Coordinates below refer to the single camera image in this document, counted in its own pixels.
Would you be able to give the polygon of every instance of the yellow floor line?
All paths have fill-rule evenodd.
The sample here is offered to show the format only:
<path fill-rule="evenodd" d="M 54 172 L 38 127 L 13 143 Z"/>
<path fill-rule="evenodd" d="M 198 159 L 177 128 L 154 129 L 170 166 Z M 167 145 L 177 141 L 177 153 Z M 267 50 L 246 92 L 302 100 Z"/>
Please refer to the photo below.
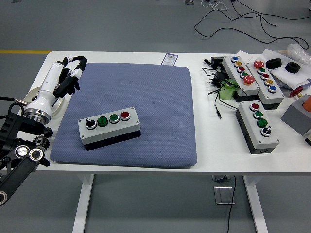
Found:
<path fill-rule="evenodd" d="M 0 50 L 0 53 L 10 53 L 10 54 L 48 54 L 51 51 L 44 50 Z"/>

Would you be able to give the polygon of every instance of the rotary switch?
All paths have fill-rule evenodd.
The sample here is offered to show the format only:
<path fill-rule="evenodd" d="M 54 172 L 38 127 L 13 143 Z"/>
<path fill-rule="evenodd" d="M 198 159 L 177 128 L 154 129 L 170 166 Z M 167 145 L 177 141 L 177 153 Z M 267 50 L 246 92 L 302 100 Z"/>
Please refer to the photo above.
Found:
<path fill-rule="evenodd" d="M 93 130 L 95 129 L 97 126 L 96 121 L 92 120 L 92 119 L 86 119 L 86 128 L 88 130 Z"/>
<path fill-rule="evenodd" d="M 271 126 L 263 128 L 260 132 L 262 136 L 269 137 L 271 135 Z"/>

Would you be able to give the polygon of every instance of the white table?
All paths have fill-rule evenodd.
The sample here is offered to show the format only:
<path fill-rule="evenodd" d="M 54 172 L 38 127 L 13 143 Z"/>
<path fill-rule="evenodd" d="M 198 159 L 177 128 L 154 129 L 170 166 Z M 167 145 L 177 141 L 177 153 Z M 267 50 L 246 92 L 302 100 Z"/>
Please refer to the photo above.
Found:
<path fill-rule="evenodd" d="M 256 182 L 261 175 L 310 175 L 311 156 L 310 146 L 299 133 L 280 120 L 286 109 L 296 98 L 285 98 L 277 110 L 269 110 L 269 118 L 280 139 L 277 148 L 269 154 L 250 154 L 244 136 L 235 117 L 235 110 L 218 103 L 222 119 L 216 115 L 214 107 L 215 95 L 208 96 L 208 92 L 215 90 L 208 84 L 209 77 L 202 71 L 209 68 L 204 59 L 211 56 L 227 56 L 229 54 L 194 54 L 175 53 L 178 55 L 175 66 L 187 67 L 191 74 L 194 121 L 196 134 L 197 164 L 187 169 L 157 169 L 120 166 L 74 165 L 59 164 L 51 161 L 49 167 L 40 165 L 36 172 L 69 172 L 78 174 L 83 181 L 80 200 L 77 209 L 73 232 L 83 232 L 86 222 L 89 197 L 94 174 L 128 174 L 128 173 L 192 173 L 206 175 L 243 175 L 257 232 L 265 233 L 267 227 L 264 221 L 260 201 L 256 190 Z M 88 63 L 140 63 L 161 64 L 165 53 L 134 53 L 134 52 L 77 52 L 54 51 L 48 54 L 31 90 L 42 85 L 51 65 L 65 56 L 84 56 Z M 254 61 L 257 55 L 241 57 L 245 62 Z M 68 67 L 75 68 L 76 63 Z M 57 135 L 58 126 L 69 103 L 67 95 L 59 109 L 47 125 Z M 230 100 L 236 107 L 239 103 Z M 50 160 L 50 148 L 45 151 Z"/>

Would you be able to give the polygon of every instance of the robotic arm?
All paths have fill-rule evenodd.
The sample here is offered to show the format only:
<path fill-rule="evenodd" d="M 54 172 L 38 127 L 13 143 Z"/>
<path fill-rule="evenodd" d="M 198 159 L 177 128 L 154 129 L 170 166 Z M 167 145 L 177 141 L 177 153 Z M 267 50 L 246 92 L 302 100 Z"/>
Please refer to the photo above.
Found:
<path fill-rule="evenodd" d="M 75 70 L 66 69 L 70 62 L 80 61 Z M 45 127 L 52 118 L 52 107 L 58 98 L 67 93 L 80 90 L 78 81 L 85 69 L 87 59 L 81 56 L 65 57 L 50 68 L 36 99 L 26 103 L 12 98 L 2 97 L 0 100 L 14 100 L 9 107 L 8 115 L 0 130 L 0 171 L 5 167 L 5 175 L 0 173 L 0 205 L 5 204 L 23 183 L 28 175 L 39 164 L 49 166 L 44 158 L 44 150 L 49 146 L 48 138 L 53 135 L 51 128 Z M 21 115 L 12 113 L 12 107 L 18 105 Z M 17 138 L 19 131 L 38 135 L 33 141 Z"/>

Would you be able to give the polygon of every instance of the table leg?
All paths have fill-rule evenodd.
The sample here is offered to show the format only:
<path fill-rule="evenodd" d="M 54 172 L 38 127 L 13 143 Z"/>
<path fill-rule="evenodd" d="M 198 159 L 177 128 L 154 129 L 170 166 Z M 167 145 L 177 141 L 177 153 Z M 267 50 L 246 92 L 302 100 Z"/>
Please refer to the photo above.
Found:
<path fill-rule="evenodd" d="M 253 219 L 257 233 L 268 233 L 266 221 L 264 220 L 260 200 L 258 197 L 256 183 L 259 182 L 262 177 L 258 176 L 243 176 L 246 192 L 248 195 L 249 204 L 251 206 Z"/>
<path fill-rule="evenodd" d="M 79 179 L 82 181 L 82 188 L 80 193 L 80 199 L 78 203 L 76 218 L 73 225 L 72 233 L 83 233 L 86 224 L 87 209 L 89 204 L 89 199 L 91 197 L 92 185 L 94 180 L 94 175 L 78 175 Z"/>

